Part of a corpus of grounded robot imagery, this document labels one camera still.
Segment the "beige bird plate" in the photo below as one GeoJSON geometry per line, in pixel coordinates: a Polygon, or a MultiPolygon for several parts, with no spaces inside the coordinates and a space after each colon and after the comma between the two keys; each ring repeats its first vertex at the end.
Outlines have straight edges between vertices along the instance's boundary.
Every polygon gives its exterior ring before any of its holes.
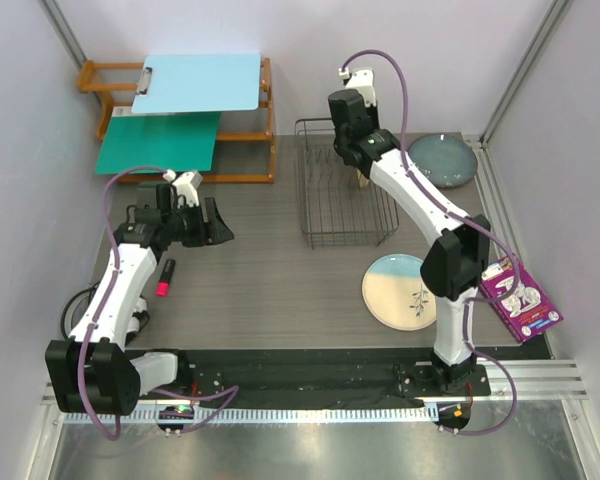
{"type": "Polygon", "coordinates": [[[359,188],[366,188],[370,184],[370,180],[364,176],[364,174],[358,169],[355,170],[356,173],[356,184],[359,188]]]}

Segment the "dark teal glazed plate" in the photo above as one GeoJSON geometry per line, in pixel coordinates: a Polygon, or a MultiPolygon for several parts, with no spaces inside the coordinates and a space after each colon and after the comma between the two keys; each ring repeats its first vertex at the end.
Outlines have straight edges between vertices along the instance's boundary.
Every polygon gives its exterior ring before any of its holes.
{"type": "Polygon", "coordinates": [[[462,140],[448,134],[429,134],[415,140],[408,155],[423,175],[438,188],[456,188],[477,174],[478,161],[462,140]]]}

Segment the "blue and cream plate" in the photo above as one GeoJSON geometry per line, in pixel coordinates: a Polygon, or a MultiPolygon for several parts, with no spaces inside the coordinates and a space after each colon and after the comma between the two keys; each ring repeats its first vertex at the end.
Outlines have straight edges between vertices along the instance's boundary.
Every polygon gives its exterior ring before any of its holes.
{"type": "Polygon", "coordinates": [[[399,331],[418,331],[436,321],[435,296],[420,276],[423,260],[407,254],[385,255],[369,266],[362,297],[371,315],[399,331]]]}

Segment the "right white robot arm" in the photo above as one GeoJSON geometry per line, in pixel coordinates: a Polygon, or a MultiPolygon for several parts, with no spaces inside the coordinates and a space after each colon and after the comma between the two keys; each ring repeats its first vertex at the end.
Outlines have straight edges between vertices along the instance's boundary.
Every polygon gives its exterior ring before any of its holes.
{"type": "Polygon", "coordinates": [[[429,245],[420,276],[436,305],[431,380],[440,393],[455,394],[476,368],[477,355],[467,345],[473,313],[468,300],[487,267],[491,225],[456,207],[418,170],[399,140],[379,127],[361,93],[338,90],[328,96],[328,106],[337,155],[389,194],[429,245]]]}

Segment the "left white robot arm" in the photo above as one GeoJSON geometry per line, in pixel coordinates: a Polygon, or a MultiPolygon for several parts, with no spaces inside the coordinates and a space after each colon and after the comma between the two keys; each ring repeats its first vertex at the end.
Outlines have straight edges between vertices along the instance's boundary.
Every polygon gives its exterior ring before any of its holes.
{"type": "Polygon", "coordinates": [[[191,391],[184,353],[155,349],[131,358],[125,348],[144,287],[169,247],[219,245],[234,237],[214,198],[199,198],[200,181],[198,172],[168,172],[158,182],[138,184],[135,203],[112,232],[107,267],[86,312],[67,339],[51,341],[45,351],[61,411],[127,416],[158,387],[173,399],[191,391]]]}

